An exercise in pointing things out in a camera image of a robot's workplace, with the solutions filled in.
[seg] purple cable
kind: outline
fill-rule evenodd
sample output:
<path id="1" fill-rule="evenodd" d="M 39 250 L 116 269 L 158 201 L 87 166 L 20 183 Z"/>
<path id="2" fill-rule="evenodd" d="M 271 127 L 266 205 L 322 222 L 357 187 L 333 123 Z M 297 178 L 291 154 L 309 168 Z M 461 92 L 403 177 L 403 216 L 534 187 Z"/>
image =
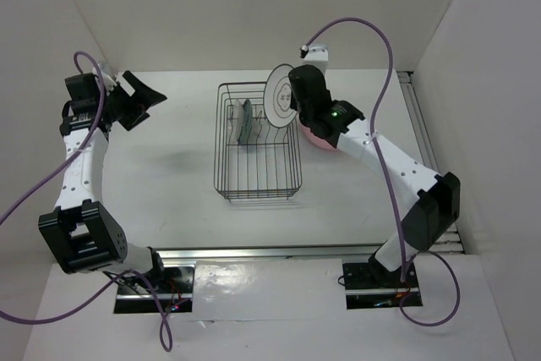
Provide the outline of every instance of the purple cable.
<path id="1" fill-rule="evenodd" d="M 33 193 L 36 190 L 38 190 L 43 185 L 45 185 L 47 182 L 49 182 L 51 179 L 56 177 L 60 172 L 62 172 L 64 169 L 66 169 L 75 159 L 77 159 L 77 157 L 81 154 L 81 152 L 86 148 L 86 146 L 90 142 L 90 139 L 92 138 L 92 135 L 94 134 L 94 132 L 96 131 L 96 129 L 98 127 L 98 124 L 99 124 L 100 119 L 101 119 L 101 115 L 103 113 L 103 107 L 104 107 L 104 104 L 105 104 L 105 96 L 106 96 L 105 82 L 103 80 L 103 76 L 101 75 L 100 67 L 98 66 L 98 63 L 96 62 L 96 60 L 90 54 L 88 54 L 87 52 L 84 52 L 84 51 L 77 51 L 74 54 L 75 67 L 77 67 L 79 72 L 81 74 L 83 73 L 83 70 L 81 69 L 81 67 L 79 65 L 79 60 L 78 60 L 79 56 L 81 56 L 81 55 L 83 57 L 86 57 L 90 61 L 90 63 L 94 66 L 94 69 L 96 70 L 96 74 L 97 74 L 97 77 L 98 77 L 98 87 L 100 88 L 100 101 L 98 102 L 98 110 L 96 112 L 96 117 L 94 118 L 94 122 L 92 122 L 92 125 L 90 126 L 89 132 L 86 135 L 83 142 L 81 143 L 80 147 L 71 156 L 69 156 L 69 158 L 67 158 L 66 161 L 64 161 L 57 169 L 52 171 L 49 175 L 44 177 L 40 182 L 38 182 L 36 185 L 34 185 L 32 188 L 30 188 L 26 193 L 24 193 L 17 201 L 15 201 L 15 203 L 13 203 L 6 210 L 6 212 L 4 214 L 2 214 L 2 216 L 0 216 L 0 226 L 2 226 L 2 224 L 8 219 L 8 217 L 11 216 L 11 214 L 25 200 L 27 200 L 29 197 L 31 197 L 31 195 L 33 195 Z M 13 323 L 20 324 L 20 325 L 46 325 L 46 324 L 49 324 L 49 323 L 54 323 L 55 321 L 66 319 L 67 317 L 76 314 L 77 312 L 84 309 L 86 306 L 88 306 L 92 302 L 94 302 L 113 283 L 115 283 L 116 281 L 121 279 L 124 275 L 128 274 L 129 272 L 132 272 L 136 276 L 138 276 L 145 283 L 145 285 L 149 288 L 150 293 L 152 294 L 152 297 L 154 299 L 154 302 L 156 303 L 156 307 L 158 308 L 158 311 L 160 312 L 160 315 L 161 315 L 161 327 L 160 327 L 161 346 L 168 353 L 171 352 L 171 350 L 172 350 L 172 333 L 171 333 L 171 327 L 169 326 L 169 323 L 167 322 L 167 315 L 163 311 L 163 308 L 162 308 L 161 303 L 160 303 L 160 299 L 156 295 L 156 291 L 154 290 L 154 288 L 150 284 L 149 280 L 143 274 L 141 274 L 141 273 L 139 273 L 137 271 L 125 271 L 125 272 L 123 272 L 121 274 L 118 274 L 113 279 L 111 279 L 111 281 L 106 283 L 98 292 L 96 292 L 86 302 L 84 302 L 80 306 L 76 307 L 75 309 L 64 313 L 63 315 L 59 315 L 59 316 L 52 317 L 52 318 L 49 318 L 49 319 L 28 320 L 28 319 L 21 319 L 19 317 L 9 315 L 9 314 L 7 314 L 5 312 L 2 312 L 2 310 L 0 310 L 0 318 L 4 319 L 4 320 L 7 320 L 7 321 L 11 321 Z M 166 343 L 165 343 L 165 341 L 163 339 L 163 326 L 166 327 L 167 338 L 169 340 L 169 345 L 166 345 Z"/>
<path id="2" fill-rule="evenodd" d="M 389 87 L 389 83 L 391 82 L 392 69 L 393 69 L 393 56 L 392 56 L 391 43 L 389 42 L 389 39 L 383 33 L 383 31 L 381 31 L 376 25 L 370 23 L 368 20 L 360 19 L 358 17 L 343 17 L 341 19 L 333 20 L 327 25 L 324 25 L 321 29 L 319 29 L 312 36 L 312 38 L 310 38 L 308 40 L 306 45 L 309 46 L 310 44 L 312 44 L 319 36 L 321 36 L 324 32 L 326 32 L 328 29 L 330 29 L 330 27 L 332 27 L 333 25 L 338 25 L 339 23 L 344 23 L 344 22 L 347 22 L 347 21 L 351 21 L 351 22 L 354 22 L 354 23 L 360 23 L 361 25 L 366 25 L 370 29 L 375 31 L 378 34 L 378 36 L 381 37 L 381 40 L 383 40 L 383 42 L 385 43 L 385 46 L 387 48 L 387 53 L 389 55 L 389 68 L 387 70 L 387 76 L 385 77 L 385 83 L 383 84 L 383 88 L 381 89 L 380 95 L 378 96 L 378 98 L 377 98 L 377 100 L 375 102 L 374 109 L 372 110 L 372 114 L 371 114 L 371 117 L 370 117 L 370 133 L 373 136 L 372 140 L 374 141 L 374 148 L 375 148 L 375 151 L 376 151 L 376 153 L 378 155 L 378 159 L 380 160 L 381 169 L 382 169 L 383 175 L 385 177 L 385 184 L 387 185 L 387 190 L 389 191 L 389 197 L 391 198 L 392 211 L 393 211 L 393 213 L 395 215 L 396 232 L 398 233 L 398 243 L 400 244 L 400 254 L 401 254 L 401 257 L 402 257 L 402 268 L 401 268 L 400 281 L 405 282 L 406 281 L 407 270 L 409 269 L 410 265 L 413 263 L 413 260 L 415 259 L 415 255 L 408 262 L 406 262 L 406 246 L 404 245 L 404 233 L 402 231 L 402 222 L 401 222 L 401 219 L 400 219 L 400 211 L 398 210 L 398 202 L 396 200 L 395 189 L 392 186 L 391 175 L 389 174 L 389 169 L 387 168 L 385 158 L 383 157 L 383 152 L 381 151 L 380 143 L 378 142 L 378 138 L 374 137 L 375 136 L 375 134 L 374 134 L 375 133 L 375 115 L 378 112 L 378 109 L 380 108 L 380 104 L 381 104 L 381 101 L 383 100 L 383 96 L 387 92 L 387 88 Z M 427 253 L 432 254 L 436 258 L 441 260 L 444 263 L 444 265 L 447 267 L 449 272 L 451 273 L 451 277 L 453 279 L 453 282 L 455 283 L 455 288 L 456 288 L 455 307 L 453 308 L 451 313 L 447 317 L 445 317 L 443 320 L 436 321 L 434 323 L 425 323 L 425 322 L 417 321 L 417 320 L 413 319 L 411 316 L 407 315 L 406 312 L 404 311 L 404 309 L 403 309 L 404 300 L 406 298 L 408 298 L 409 295 L 402 298 L 402 300 L 399 303 L 399 306 L 400 306 L 400 311 L 402 312 L 404 317 L 406 317 L 406 319 L 408 319 L 412 323 L 414 323 L 416 325 L 421 325 L 421 326 L 424 326 L 424 327 L 434 327 L 434 326 L 437 326 L 437 325 L 444 325 L 445 323 L 447 323 L 449 320 L 451 320 L 456 315 L 456 312 L 458 311 L 458 307 L 460 306 L 460 286 L 458 284 L 458 280 L 456 279 L 455 272 L 452 270 L 449 263 L 439 254 L 436 254 L 436 253 L 434 253 L 432 251 L 427 251 Z"/>

